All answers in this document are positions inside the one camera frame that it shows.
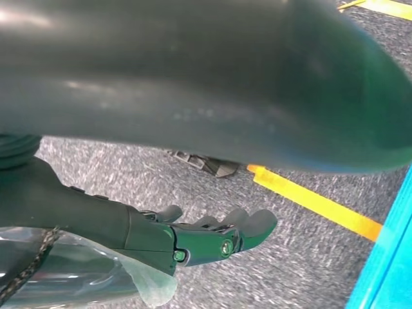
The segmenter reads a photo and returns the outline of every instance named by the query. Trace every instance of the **curved green panel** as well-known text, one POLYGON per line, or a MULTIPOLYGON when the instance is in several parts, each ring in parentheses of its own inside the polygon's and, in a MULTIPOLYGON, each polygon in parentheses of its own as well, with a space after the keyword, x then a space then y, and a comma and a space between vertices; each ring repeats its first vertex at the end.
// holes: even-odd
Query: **curved green panel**
POLYGON ((0 0, 0 131, 369 172, 412 159, 412 86, 315 0, 0 0))

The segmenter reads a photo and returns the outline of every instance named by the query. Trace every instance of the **black cable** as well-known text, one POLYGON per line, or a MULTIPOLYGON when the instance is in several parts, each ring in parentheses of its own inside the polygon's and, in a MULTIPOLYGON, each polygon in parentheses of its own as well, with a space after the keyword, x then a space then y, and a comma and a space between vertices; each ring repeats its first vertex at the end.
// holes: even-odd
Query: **black cable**
POLYGON ((0 307, 14 295, 17 291, 25 285, 27 281, 35 274, 47 259, 54 243, 59 238, 59 228, 47 230, 45 232, 43 241, 39 248, 38 253, 33 261, 27 267, 19 273, 14 279, 8 283, 0 292, 0 307))

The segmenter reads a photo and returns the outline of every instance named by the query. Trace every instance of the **black hose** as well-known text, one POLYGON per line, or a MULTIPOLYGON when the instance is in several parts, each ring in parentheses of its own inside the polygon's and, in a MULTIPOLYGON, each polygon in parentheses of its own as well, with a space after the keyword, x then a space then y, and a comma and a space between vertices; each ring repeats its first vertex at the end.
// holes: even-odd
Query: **black hose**
POLYGON ((41 136, 0 135, 0 170, 23 165, 40 147, 41 136))

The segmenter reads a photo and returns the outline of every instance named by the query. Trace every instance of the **robotic hand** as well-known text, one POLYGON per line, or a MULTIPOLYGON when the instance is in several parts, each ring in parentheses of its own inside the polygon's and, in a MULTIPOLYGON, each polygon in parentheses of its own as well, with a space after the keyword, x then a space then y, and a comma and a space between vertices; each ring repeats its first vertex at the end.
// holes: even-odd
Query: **robotic hand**
POLYGON ((183 215, 175 205, 161 212, 138 211, 104 196, 91 196, 81 189, 64 186, 48 163, 25 155, 34 153, 37 146, 32 145, 38 144, 39 138, 32 143, 23 143, 26 139, 22 138, 14 143, 10 138, 2 140, 5 141, 3 149, 8 156, 2 161, 3 168, 0 166, 0 251, 8 254, 0 255, 0 274, 4 275, 0 276, 0 306, 2 302, 8 304, 6 298, 16 306, 30 304, 32 308, 37 308, 33 299, 42 306, 45 299, 87 303, 91 297, 128 294, 133 290, 129 288, 131 285, 139 286, 140 294, 153 299, 153 294, 164 293, 158 288, 155 293, 152 289, 147 292, 147 282, 152 282, 152 277, 161 278, 155 286, 163 286, 164 280, 171 282, 177 265, 217 262, 249 250, 264 241, 277 224, 270 211, 260 210, 249 216, 243 209, 235 209, 221 222, 205 216, 193 224, 174 223, 183 215), (10 149, 13 156, 9 156, 10 149), (36 244, 42 241, 41 237, 33 240, 34 231, 56 227, 66 238, 74 240, 59 243, 66 239, 60 237, 54 247, 49 245, 53 247, 51 256, 44 250, 39 252, 42 245, 37 248, 36 244), (8 236, 16 233, 26 235, 24 241, 20 236, 8 236), (31 266, 34 261, 37 261, 37 268, 31 266), (122 270, 120 279, 114 275, 119 269, 122 270), (137 284, 137 276, 144 277, 142 273, 150 279, 137 284), (110 286, 118 288, 110 290, 110 286), (45 297, 39 290, 53 292, 45 297))
POLYGON ((183 266, 192 266, 227 259, 232 254, 249 250, 267 238, 277 220, 268 210, 249 216, 244 209, 235 209, 219 222, 205 216, 193 224, 171 224, 183 213, 172 205, 165 211, 142 212, 149 220, 168 224, 175 235, 174 259, 183 266))

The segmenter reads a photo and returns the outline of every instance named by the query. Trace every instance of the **gray carpet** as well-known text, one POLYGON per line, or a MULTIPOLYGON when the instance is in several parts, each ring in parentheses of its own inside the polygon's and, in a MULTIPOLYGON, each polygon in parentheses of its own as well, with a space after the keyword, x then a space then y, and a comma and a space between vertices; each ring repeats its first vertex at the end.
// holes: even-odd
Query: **gray carpet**
MULTIPOLYGON (((412 23, 361 9, 346 10, 412 73, 412 23)), ((223 218, 233 207, 271 209, 278 228, 262 246, 230 260, 179 269, 178 291, 164 308, 343 308, 373 244, 252 182, 241 168, 218 180, 131 145, 45 138, 38 154, 68 185, 138 209, 180 205, 193 222, 223 218)), ((324 176, 279 171, 293 181, 383 222, 406 172, 324 176)), ((113 307, 142 308, 131 300, 113 307)))

